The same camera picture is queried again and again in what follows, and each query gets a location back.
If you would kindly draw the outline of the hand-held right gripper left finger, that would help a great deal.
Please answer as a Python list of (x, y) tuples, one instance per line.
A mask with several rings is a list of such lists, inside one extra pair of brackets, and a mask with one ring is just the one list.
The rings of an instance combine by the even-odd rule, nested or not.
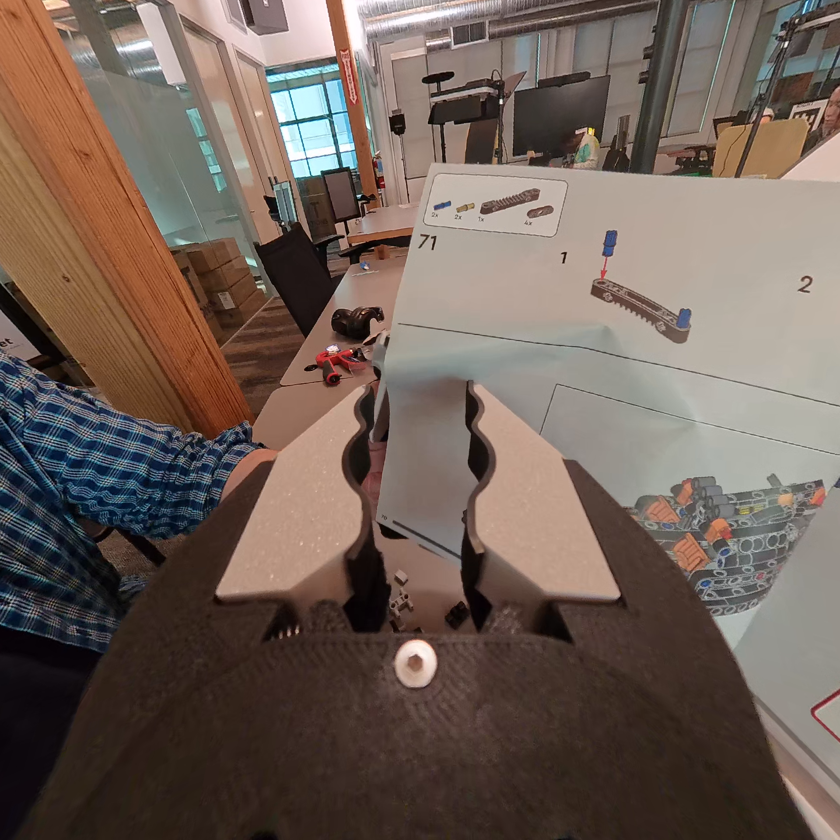
[(372, 386), (360, 386), (279, 452), (217, 585), (220, 602), (273, 601), (302, 618), (330, 601), (354, 631), (382, 629), (389, 584), (362, 487), (374, 407)]

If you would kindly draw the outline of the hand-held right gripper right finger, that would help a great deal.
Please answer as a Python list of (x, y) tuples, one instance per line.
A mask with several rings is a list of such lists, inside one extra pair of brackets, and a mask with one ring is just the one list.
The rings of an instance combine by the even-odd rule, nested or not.
[(563, 632), (561, 604), (621, 592), (560, 452), (485, 386), (468, 381), (461, 581), (478, 632), (511, 613), (525, 632)]

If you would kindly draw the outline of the lego instruction booklet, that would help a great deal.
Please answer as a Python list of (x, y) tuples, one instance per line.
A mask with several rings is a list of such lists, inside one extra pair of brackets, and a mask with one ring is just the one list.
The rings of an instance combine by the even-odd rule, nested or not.
[(483, 384), (631, 511), (730, 645), (838, 479), (838, 176), (434, 164), (383, 377), (380, 521), (454, 555)]

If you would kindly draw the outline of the person's left forearm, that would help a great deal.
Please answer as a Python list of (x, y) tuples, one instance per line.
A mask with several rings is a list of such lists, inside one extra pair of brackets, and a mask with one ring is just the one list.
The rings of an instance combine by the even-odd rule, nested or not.
[(1, 353), (1, 624), (104, 653), (144, 585), (82, 520), (151, 539), (195, 530), (261, 460), (246, 423), (215, 438), (118, 412)]

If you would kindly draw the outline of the black headphones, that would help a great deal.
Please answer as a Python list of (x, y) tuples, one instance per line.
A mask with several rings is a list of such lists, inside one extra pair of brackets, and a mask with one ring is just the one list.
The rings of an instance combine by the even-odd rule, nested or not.
[(331, 316), (334, 333), (351, 341), (364, 341), (371, 335), (371, 322), (383, 323), (384, 310), (381, 307), (357, 307), (336, 309)]

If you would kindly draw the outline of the black office chair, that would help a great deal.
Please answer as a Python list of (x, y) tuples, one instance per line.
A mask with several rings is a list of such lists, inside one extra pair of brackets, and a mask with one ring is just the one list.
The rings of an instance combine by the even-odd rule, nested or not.
[(333, 276), (328, 261), (296, 222), (266, 244), (255, 244), (266, 276), (304, 338), (309, 336), (337, 290), (343, 273)]

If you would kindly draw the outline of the stack of cardboard boxes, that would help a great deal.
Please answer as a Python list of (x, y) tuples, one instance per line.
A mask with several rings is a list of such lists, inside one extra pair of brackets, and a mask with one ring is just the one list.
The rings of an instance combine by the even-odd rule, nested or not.
[(170, 252), (220, 345), (267, 302), (234, 238), (171, 247)]

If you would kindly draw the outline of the black keyboard stand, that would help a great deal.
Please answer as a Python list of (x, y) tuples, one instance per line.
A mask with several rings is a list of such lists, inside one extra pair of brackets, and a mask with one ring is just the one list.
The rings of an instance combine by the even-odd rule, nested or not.
[(435, 88), (429, 94), (430, 111), (427, 123), (439, 127), (440, 160), (447, 161), (445, 125), (478, 123), (469, 129), (465, 146), (465, 163), (488, 165), (503, 162), (503, 111), (526, 73), (520, 72), (507, 79), (482, 78), (464, 86), (442, 89), (455, 73), (443, 71), (425, 76), (424, 85)]

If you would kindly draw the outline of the large black monitor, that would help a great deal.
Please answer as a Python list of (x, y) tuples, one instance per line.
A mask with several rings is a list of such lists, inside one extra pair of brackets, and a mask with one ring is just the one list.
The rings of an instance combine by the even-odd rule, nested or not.
[(516, 91), (512, 97), (514, 157), (551, 154), (561, 157), (578, 129), (592, 128), (601, 141), (611, 76), (593, 77), (560, 87)]

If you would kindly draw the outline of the black steel column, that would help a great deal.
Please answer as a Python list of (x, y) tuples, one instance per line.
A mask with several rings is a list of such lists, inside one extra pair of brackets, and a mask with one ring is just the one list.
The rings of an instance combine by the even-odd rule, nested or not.
[(629, 168), (632, 173), (651, 174), (654, 171), (689, 7), (690, 1), (661, 1), (658, 4), (653, 50), (633, 142)]

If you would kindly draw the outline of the yellow board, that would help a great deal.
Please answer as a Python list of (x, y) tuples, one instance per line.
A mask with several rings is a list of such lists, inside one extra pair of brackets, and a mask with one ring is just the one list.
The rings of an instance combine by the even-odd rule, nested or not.
[[(712, 165), (713, 177), (735, 176), (751, 130), (752, 125), (734, 125), (721, 133)], [(805, 119), (762, 123), (753, 140), (742, 176), (763, 175), (767, 179), (781, 177), (802, 156), (808, 133), (809, 124)]]

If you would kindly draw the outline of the black tripod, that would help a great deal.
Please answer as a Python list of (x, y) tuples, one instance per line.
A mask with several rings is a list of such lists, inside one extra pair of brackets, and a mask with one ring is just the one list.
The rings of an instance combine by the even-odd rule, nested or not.
[(747, 164), (749, 154), (759, 132), (764, 110), (769, 106), (770, 96), (776, 84), (778, 83), (778, 80), (781, 78), (781, 73), (784, 69), (786, 60), (788, 59), (789, 52), (791, 51), (791, 42), (796, 39), (796, 37), (799, 34), (799, 30), (804, 29), (805, 17), (806, 14), (798, 12), (796, 15), (789, 18), (789, 20), (787, 20), (780, 28), (780, 33), (777, 35), (776, 38), (777, 46), (775, 51), (773, 52), (775, 58), (772, 64), (772, 71), (769, 79), (764, 85), (764, 88), (759, 92), (759, 96), (757, 97), (753, 109), (754, 114), (749, 136), (745, 141), (744, 148), (738, 161), (736, 171), (733, 175), (735, 179), (739, 179), (741, 177), (745, 165)]

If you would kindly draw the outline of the red handled tool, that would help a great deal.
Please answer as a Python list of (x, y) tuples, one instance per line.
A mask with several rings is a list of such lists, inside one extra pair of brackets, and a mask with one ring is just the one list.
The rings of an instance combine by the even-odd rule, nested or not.
[(322, 372), (327, 386), (336, 386), (342, 379), (342, 371), (355, 374), (368, 364), (362, 348), (344, 349), (331, 345), (316, 356), (316, 365)]

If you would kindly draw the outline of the wooden post with red sign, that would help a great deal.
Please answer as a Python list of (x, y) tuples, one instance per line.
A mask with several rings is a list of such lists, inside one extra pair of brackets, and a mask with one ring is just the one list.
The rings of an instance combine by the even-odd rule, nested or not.
[(380, 205), (377, 180), (373, 167), (373, 153), (365, 121), (361, 83), (351, 45), (348, 20), (343, 1), (327, 1), (329, 22), (336, 57), (339, 63), (343, 92), (350, 120), (357, 168), (360, 174), (362, 193), (373, 196), (373, 207)]

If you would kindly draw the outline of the silver ceiling duct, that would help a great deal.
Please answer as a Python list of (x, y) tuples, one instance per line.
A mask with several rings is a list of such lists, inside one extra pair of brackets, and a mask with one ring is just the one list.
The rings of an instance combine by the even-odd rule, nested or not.
[(447, 49), (458, 27), (478, 25), (481, 39), (496, 40), (655, 11), (656, 1), (370, 1), (356, 4), (370, 43), (421, 35)]

